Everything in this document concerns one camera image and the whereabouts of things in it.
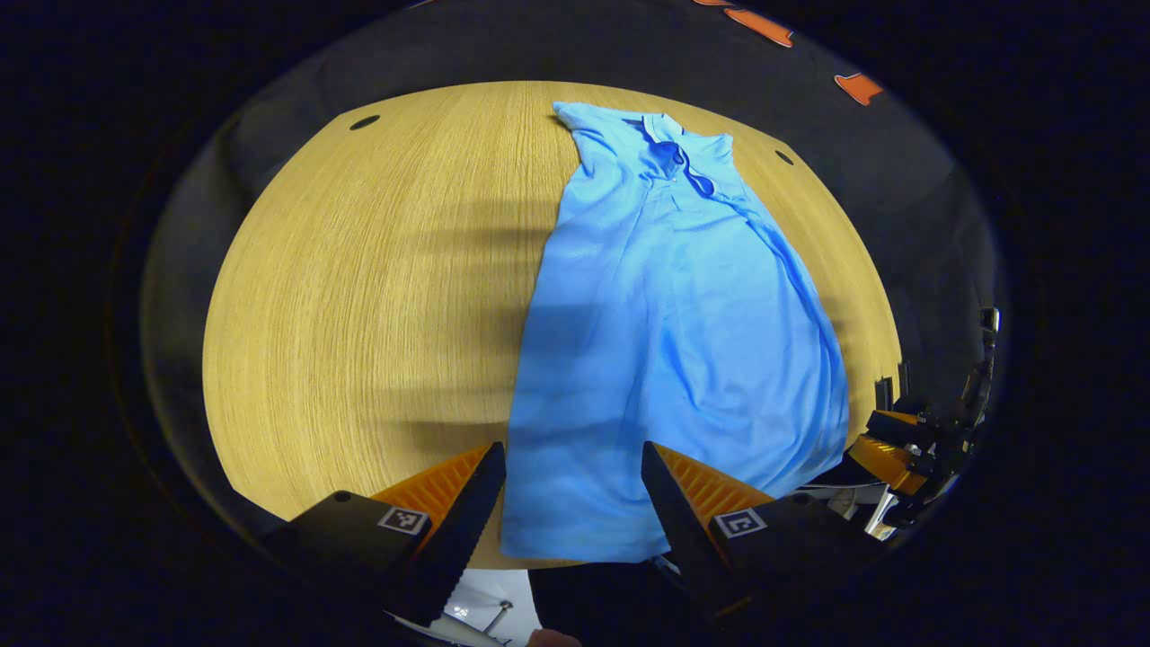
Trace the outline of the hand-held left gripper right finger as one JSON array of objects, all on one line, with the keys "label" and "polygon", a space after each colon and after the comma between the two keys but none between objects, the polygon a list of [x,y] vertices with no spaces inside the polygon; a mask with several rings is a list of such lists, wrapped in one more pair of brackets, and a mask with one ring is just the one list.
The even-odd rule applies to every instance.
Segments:
[{"label": "hand-held left gripper right finger", "polygon": [[714,625],[827,603],[885,554],[813,496],[765,495],[658,442],[643,446],[641,478],[687,594]]}]

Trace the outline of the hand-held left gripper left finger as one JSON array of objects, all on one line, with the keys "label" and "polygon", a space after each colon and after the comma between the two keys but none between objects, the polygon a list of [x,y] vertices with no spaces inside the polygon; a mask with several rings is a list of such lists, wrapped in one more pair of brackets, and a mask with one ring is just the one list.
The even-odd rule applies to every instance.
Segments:
[{"label": "hand-held left gripper left finger", "polygon": [[336,599],[428,626],[463,578],[505,480],[505,447],[489,442],[371,496],[336,491],[261,548]]}]

